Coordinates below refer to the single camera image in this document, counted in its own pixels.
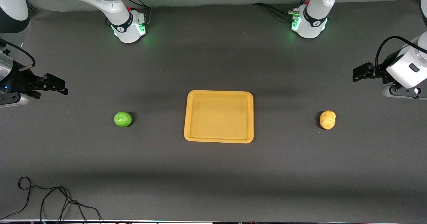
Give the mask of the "yellow potato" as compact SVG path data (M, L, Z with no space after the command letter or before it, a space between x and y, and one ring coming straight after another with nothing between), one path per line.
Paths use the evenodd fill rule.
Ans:
M319 117L319 124L325 130L334 128L337 121L337 115L332 110L327 110L321 113Z

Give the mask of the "green apple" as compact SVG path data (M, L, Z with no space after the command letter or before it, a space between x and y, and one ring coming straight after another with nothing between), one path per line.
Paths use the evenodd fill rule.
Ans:
M128 127L132 124L132 116L127 112L120 111L114 115L113 121L118 127Z

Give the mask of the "yellow plastic tray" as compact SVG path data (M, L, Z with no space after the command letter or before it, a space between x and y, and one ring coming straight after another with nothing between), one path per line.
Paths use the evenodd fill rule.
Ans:
M249 144L254 139L254 97L247 91L192 90L183 136L191 142Z

